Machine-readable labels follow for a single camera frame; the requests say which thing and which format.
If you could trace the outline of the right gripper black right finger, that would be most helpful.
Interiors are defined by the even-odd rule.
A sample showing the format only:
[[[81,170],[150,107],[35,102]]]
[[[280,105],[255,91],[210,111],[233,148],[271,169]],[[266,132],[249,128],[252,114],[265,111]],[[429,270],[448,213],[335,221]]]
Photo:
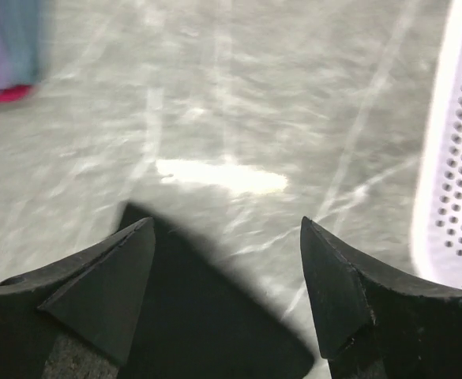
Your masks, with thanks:
[[[462,379],[462,290],[407,274],[310,219],[302,269],[334,378]]]

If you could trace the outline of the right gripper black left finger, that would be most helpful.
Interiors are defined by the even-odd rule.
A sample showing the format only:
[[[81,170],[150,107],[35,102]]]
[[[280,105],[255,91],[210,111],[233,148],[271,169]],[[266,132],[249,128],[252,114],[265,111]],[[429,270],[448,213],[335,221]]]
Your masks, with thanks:
[[[152,267],[142,219],[81,252],[0,282],[0,378],[115,378]]]

